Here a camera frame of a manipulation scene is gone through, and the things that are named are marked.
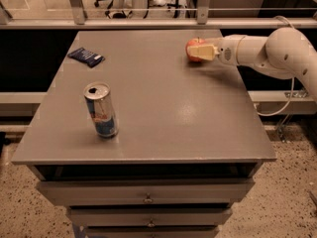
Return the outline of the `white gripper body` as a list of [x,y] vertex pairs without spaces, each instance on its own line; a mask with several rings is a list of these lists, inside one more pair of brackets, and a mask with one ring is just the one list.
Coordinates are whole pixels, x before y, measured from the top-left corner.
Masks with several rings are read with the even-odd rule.
[[229,65],[238,65],[238,46],[244,37],[245,35],[229,35],[222,38],[210,38],[207,40],[207,43],[217,48],[217,57],[220,62]]

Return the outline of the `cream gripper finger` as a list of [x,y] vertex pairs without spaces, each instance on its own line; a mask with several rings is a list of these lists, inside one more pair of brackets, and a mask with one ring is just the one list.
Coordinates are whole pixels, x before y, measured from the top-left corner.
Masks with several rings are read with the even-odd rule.
[[212,44],[202,44],[196,50],[196,56],[201,60],[213,60],[218,55],[218,49]]

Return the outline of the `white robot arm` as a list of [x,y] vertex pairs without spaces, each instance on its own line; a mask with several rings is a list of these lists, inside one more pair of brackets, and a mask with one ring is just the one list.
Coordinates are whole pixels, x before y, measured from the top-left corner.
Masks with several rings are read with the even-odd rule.
[[185,51],[191,60],[218,59],[223,64],[247,66],[274,78],[296,77],[317,102],[317,51],[294,28],[279,28],[268,37],[229,35],[197,43],[190,40]]

